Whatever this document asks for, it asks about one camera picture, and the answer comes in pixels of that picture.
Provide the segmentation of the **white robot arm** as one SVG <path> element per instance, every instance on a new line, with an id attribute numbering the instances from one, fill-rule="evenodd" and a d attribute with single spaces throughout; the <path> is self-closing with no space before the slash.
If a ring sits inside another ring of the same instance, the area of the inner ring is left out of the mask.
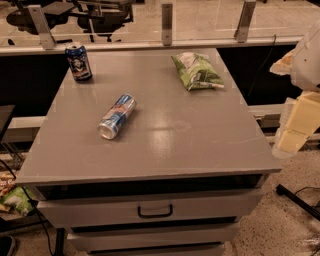
<path id="1" fill-rule="evenodd" d="M 275 135 L 272 153 L 285 159 L 295 155 L 320 127 L 320 21 L 270 72 L 289 75 L 291 83 L 302 90 L 296 99 L 286 99 Z"/>

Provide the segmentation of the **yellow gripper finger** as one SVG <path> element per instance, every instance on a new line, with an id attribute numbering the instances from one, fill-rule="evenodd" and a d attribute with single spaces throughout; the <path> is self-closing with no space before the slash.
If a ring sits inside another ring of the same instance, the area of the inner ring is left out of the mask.
<path id="1" fill-rule="evenodd" d="M 278 129 L 275 135 L 275 152 L 277 154 L 296 154 L 306 141 L 307 138 L 302 134 Z"/>
<path id="2" fill-rule="evenodd" d="M 320 127 L 320 94 L 303 92 L 295 101 L 286 128 L 311 136 Z"/>

